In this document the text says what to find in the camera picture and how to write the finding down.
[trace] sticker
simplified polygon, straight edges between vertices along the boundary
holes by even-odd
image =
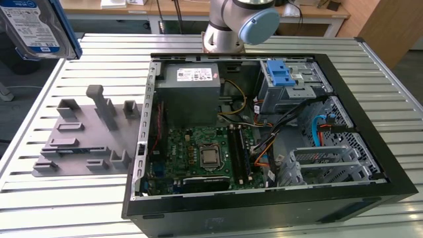
[[[291,74],[291,78],[293,79],[303,79],[303,75],[301,75],[301,74]]]
[[[275,182],[275,174],[274,172],[270,170],[270,172],[267,173],[267,176],[270,177],[270,179]]]
[[[146,11],[128,11],[128,13],[135,13],[135,14],[147,14]]]
[[[285,159],[285,156],[283,155],[278,155],[278,157],[275,158],[275,161],[276,162],[282,162]]]
[[[254,105],[254,113],[260,114],[260,106]]]
[[[36,52],[58,52],[60,47],[50,26],[40,20],[34,1],[0,1],[0,8],[24,44]]]
[[[178,70],[178,81],[212,81],[211,68],[180,68]]]

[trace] wooden table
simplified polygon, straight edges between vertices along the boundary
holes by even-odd
[[[151,33],[159,34],[159,9],[155,0],[148,0],[144,6],[128,5],[127,8],[100,9],[100,0],[60,0],[70,19],[115,19],[115,20],[148,20]],[[164,20],[178,20],[176,10],[172,0],[160,0],[160,9]],[[298,17],[283,16],[285,7],[278,7],[280,13],[280,23],[298,23]],[[350,18],[350,13],[341,6],[338,11],[317,8],[314,6],[301,6],[305,24],[329,24],[326,37],[335,37],[343,21]],[[180,10],[183,20],[208,21],[210,4],[180,0]]]
[[[86,20],[148,20],[152,0],[146,5],[126,8],[102,9],[102,0],[60,0],[68,19]]]

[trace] motherboard chip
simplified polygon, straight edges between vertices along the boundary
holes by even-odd
[[[218,151],[216,150],[203,150],[203,163],[204,164],[218,163]]]
[[[219,144],[200,144],[200,166],[207,171],[220,167],[220,146]]]

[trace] white cable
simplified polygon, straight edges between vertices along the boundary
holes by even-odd
[[[231,122],[228,119],[226,119],[224,117],[222,117],[228,123],[231,124],[240,124],[240,125],[248,125],[248,126],[252,126],[252,127],[263,127],[262,125],[252,125],[250,123],[246,123],[246,122],[238,122],[238,123],[234,123]]]
[[[10,86],[10,87],[6,87],[6,88],[43,88],[43,87],[26,85],[26,86]]]

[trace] metal table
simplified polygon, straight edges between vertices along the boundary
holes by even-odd
[[[60,60],[0,161],[2,237],[143,237],[120,218],[126,175],[35,178],[32,165],[50,136],[62,98],[92,104],[90,84],[104,85],[115,104],[143,102],[152,52],[200,52],[200,36],[86,34],[80,60]],[[366,44],[354,39],[274,37],[248,52],[330,56],[406,172],[422,193],[343,223],[211,236],[422,237],[423,108]]]

